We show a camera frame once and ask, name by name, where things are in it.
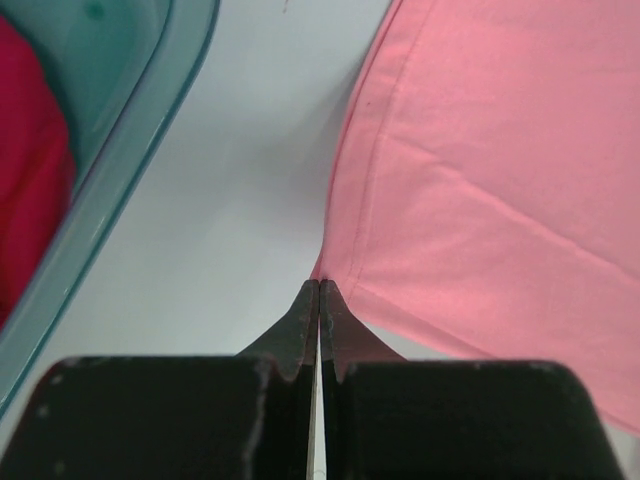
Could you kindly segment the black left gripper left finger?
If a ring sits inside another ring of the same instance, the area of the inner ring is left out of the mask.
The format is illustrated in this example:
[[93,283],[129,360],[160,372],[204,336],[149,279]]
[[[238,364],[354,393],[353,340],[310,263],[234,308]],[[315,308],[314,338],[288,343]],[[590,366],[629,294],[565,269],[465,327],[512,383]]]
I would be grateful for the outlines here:
[[308,479],[319,285],[233,356],[69,357],[35,387],[5,479]]

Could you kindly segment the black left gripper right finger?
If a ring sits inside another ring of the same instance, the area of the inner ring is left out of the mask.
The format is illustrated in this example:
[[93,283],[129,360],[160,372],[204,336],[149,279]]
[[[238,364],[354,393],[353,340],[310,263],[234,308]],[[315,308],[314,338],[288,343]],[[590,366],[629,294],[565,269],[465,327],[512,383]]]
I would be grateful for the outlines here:
[[331,479],[619,479],[591,398],[539,360],[410,361],[319,287]]

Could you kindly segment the pink t shirt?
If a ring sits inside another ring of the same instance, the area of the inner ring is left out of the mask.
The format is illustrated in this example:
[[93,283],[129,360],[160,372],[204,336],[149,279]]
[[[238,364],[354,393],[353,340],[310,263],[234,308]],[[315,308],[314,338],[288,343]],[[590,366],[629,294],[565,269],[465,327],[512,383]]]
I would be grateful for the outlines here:
[[638,3],[392,2],[313,274],[437,351],[560,362],[637,432]]

